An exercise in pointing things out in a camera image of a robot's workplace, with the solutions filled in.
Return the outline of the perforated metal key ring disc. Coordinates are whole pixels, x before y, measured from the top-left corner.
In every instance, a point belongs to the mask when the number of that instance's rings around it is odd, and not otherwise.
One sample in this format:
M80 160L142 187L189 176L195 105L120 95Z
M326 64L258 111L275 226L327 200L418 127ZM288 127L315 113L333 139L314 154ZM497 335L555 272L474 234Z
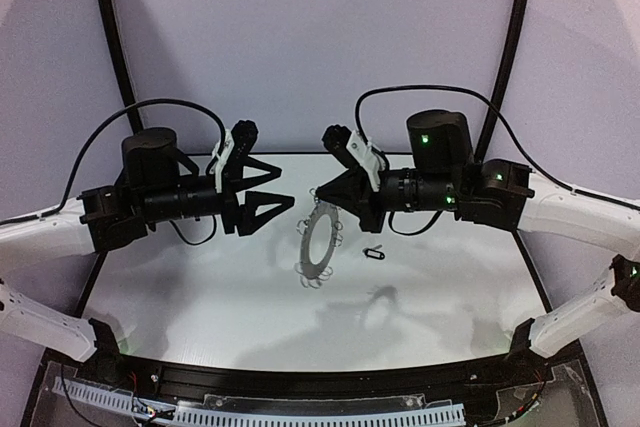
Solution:
M313 208L296 224L301 239L294 271L304 288L319 289L334 273L331 262L343 243L343 223L337 206L321 200L315 188L311 188L309 194Z

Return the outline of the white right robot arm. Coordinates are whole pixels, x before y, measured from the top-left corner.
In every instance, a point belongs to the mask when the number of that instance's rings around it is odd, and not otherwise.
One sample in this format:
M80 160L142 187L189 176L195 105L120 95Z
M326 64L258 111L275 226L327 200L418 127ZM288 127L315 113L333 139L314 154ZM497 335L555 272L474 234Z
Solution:
M316 194L356 216L364 232L381 232L396 212L450 212L455 219L514 232L542 232L613 253L581 294L528 319L513 333L512 356L550 358L600 325L639 310L639 211L629 201L562 187L531 167L473 160L466 117L441 109L406 121L414 165L390 169L362 134L326 129L322 141L345 172Z

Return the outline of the black key tag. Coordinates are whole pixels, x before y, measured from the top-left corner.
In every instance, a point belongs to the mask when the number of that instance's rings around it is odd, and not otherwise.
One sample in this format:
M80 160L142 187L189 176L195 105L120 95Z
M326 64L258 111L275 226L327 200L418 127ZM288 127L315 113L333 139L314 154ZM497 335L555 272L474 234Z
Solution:
M377 245L374 247L365 247L362 250L362 253L365 258L376 260L376 261L383 261L386 258L386 254L382 250L381 245Z

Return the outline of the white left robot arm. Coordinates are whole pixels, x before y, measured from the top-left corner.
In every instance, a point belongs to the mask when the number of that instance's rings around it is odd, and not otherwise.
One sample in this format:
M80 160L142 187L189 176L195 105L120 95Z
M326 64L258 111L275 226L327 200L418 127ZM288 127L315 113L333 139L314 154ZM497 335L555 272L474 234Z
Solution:
M130 245L158 224L209 217L227 234L249 236L293 207L289 195L258 191L281 168L251 157L254 122L226 131L220 153L201 169L177 146L175 131L149 128L122 143L125 180L81 193L54 214L37 213L1 228L4 272L71 256L102 254Z

